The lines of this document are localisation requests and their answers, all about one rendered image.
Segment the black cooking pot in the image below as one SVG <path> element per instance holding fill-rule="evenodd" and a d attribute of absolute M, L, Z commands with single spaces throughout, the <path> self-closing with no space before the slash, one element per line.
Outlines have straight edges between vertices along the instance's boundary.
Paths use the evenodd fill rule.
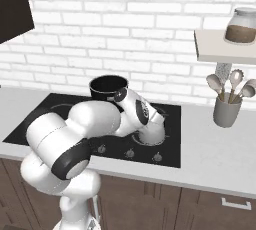
<path fill-rule="evenodd" d="M 108 102 L 112 102 L 115 93 L 124 87 L 128 87 L 128 80 L 119 75 L 98 76 L 89 83 L 91 97 Z"/>

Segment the black hob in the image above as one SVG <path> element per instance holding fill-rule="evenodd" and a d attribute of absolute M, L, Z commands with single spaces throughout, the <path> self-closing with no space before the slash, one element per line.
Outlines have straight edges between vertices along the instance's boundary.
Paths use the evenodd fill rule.
<path fill-rule="evenodd" d="M 65 95 L 50 93 L 35 110 L 40 108 L 51 110 L 63 119 L 67 119 L 71 107 L 82 101 L 90 101 L 87 96 Z M 139 140 L 139 132 L 134 132 L 126 137 L 106 136 L 90 140 L 91 152 L 94 156 L 112 159 L 130 160 L 140 163 L 156 164 L 167 167 L 181 167 L 181 107 L 152 103 L 152 106 L 165 118 L 165 139 L 160 145 L 144 146 Z M 105 145 L 106 151 L 99 153 L 98 148 Z M 127 158 L 126 152 L 132 149 L 133 158 Z M 153 156 L 159 152 L 162 160 L 156 162 Z"/>

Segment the beige wooden spoon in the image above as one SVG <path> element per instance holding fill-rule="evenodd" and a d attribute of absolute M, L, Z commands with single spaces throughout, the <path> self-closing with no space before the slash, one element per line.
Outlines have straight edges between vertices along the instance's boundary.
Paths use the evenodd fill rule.
<path fill-rule="evenodd" d="M 223 100 L 222 85 L 218 76 L 216 74 L 208 75 L 206 77 L 206 81 L 208 83 L 208 86 L 217 92 L 219 99 Z"/>

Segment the grey utensil pot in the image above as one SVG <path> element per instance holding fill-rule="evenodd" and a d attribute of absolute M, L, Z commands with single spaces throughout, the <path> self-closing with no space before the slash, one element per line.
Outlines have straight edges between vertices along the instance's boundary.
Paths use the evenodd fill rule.
<path fill-rule="evenodd" d="M 223 128 L 229 128 L 234 124 L 242 105 L 241 98 L 239 98 L 235 103 L 229 103 L 229 96 L 230 93 L 226 92 L 224 100 L 216 98 L 213 111 L 213 121 L 216 125 Z"/>

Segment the speckled grey grater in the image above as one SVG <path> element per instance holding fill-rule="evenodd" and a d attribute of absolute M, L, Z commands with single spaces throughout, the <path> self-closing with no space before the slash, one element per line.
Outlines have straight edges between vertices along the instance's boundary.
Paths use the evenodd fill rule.
<path fill-rule="evenodd" d="M 232 67 L 231 63 L 217 63 L 215 74 L 218 76 L 222 85 L 224 85 L 228 80 L 231 67 Z"/>

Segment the brown cupboard door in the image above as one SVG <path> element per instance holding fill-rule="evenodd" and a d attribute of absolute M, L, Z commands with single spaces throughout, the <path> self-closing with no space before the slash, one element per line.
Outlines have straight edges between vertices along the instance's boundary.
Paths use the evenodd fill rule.
<path fill-rule="evenodd" d="M 103 230 L 174 230 L 180 187 L 101 176 Z"/>
<path fill-rule="evenodd" d="M 40 193 L 21 177 L 20 161 L 0 159 L 0 230 L 52 230 L 59 198 Z"/>

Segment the glass jar with brown filling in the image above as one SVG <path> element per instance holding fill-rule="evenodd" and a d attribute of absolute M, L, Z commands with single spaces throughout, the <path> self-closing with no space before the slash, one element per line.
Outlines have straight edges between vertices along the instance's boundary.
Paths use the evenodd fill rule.
<path fill-rule="evenodd" d="M 235 8 L 227 25 L 224 39 L 238 44 L 253 43 L 256 39 L 256 8 Z"/>

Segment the brown drawer front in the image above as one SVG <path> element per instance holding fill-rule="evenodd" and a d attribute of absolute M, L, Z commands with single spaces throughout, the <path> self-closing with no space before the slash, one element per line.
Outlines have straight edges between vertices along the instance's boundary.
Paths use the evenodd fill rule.
<path fill-rule="evenodd" d="M 221 197 L 238 204 L 249 201 L 252 210 L 222 206 Z M 175 230 L 256 230 L 256 199 L 183 188 Z"/>

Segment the dark range hood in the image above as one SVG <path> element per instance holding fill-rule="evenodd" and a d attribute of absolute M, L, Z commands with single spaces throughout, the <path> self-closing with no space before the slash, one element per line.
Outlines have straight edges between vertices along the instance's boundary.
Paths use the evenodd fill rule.
<path fill-rule="evenodd" d="M 0 0 L 0 44 L 34 28 L 28 0 Z"/>

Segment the beige wall shelf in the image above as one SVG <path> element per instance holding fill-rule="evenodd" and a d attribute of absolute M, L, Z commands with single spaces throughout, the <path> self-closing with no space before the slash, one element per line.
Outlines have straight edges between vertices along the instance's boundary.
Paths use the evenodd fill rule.
<path fill-rule="evenodd" d="M 223 30 L 195 30 L 194 41 L 198 61 L 256 65 L 256 41 L 252 44 L 226 42 Z"/>

